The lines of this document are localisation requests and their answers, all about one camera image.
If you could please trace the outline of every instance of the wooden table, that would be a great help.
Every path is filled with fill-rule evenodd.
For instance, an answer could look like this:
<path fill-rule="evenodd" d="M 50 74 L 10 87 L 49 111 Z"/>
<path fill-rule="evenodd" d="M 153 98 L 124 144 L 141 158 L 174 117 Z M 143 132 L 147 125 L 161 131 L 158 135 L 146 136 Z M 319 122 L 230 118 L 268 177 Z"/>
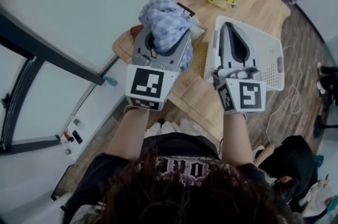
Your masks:
<path fill-rule="evenodd" d="M 175 83 L 169 100 L 183 110 L 218 140 L 223 132 L 223 109 L 212 83 L 203 79 L 209 39 L 213 36 L 216 17 L 228 16 L 254 26 L 280 40 L 281 27 L 290 15 L 281 0 L 236 0 L 234 9 L 220 9 L 207 0 L 176 0 L 196 13 L 207 28 L 205 36 L 193 44 L 193 62 Z M 113 51 L 126 63 L 132 62 L 134 41 L 130 31 L 124 32 L 112 45 Z"/>

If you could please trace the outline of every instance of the black pants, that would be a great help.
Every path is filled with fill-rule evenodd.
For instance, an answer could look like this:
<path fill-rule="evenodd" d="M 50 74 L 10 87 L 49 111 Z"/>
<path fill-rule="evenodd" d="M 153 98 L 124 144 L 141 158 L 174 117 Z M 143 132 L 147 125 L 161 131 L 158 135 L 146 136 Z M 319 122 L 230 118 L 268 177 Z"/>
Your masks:
<path fill-rule="evenodd" d="M 322 66 L 321 72 L 325 74 L 320 81 L 323 88 L 327 90 L 329 103 L 331 104 L 332 98 L 334 98 L 336 106 L 338 106 L 338 68 Z"/>

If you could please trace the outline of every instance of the dark curly hair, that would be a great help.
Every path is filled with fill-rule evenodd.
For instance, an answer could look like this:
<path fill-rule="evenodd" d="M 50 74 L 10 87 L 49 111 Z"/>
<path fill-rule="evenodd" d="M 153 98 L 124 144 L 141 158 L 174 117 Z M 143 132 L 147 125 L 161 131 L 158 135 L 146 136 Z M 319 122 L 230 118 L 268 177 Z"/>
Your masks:
<path fill-rule="evenodd" d="M 182 184 L 182 175 L 160 177 L 156 157 L 129 163 L 102 188 L 104 206 L 80 223 L 296 223 L 289 207 L 263 184 L 215 161 L 201 186 Z"/>

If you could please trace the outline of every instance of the white pants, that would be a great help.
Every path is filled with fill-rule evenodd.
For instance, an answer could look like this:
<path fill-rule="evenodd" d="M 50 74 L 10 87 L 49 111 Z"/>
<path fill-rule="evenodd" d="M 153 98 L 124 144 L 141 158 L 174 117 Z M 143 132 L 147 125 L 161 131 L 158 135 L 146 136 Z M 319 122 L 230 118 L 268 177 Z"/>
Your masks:
<path fill-rule="evenodd" d="M 179 126 L 176 123 L 170 123 L 167 121 L 162 125 L 162 127 L 160 123 L 154 123 L 154 125 L 146 131 L 144 138 L 172 132 L 185 133 L 192 136 L 204 136 L 203 133 L 194 127 L 192 122 L 183 118 L 181 119 Z"/>

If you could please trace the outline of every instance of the shoe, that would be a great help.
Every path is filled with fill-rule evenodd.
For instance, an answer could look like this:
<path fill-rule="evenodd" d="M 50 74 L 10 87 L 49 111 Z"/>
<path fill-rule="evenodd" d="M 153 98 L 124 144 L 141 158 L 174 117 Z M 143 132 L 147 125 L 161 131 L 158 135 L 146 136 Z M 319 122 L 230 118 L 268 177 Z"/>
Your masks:
<path fill-rule="evenodd" d="M 319 75 L 322 76 L 323 75 L 322 70 L 321 70 L 322 64 L 320 62 L 317 63 L 317 68 L 318 68 Z"/>
<path fill-rule="evenodd" d="M 320 81 L 317 82 L 317 89 L 321 92 L 322 95 L 326 92 Z"/>

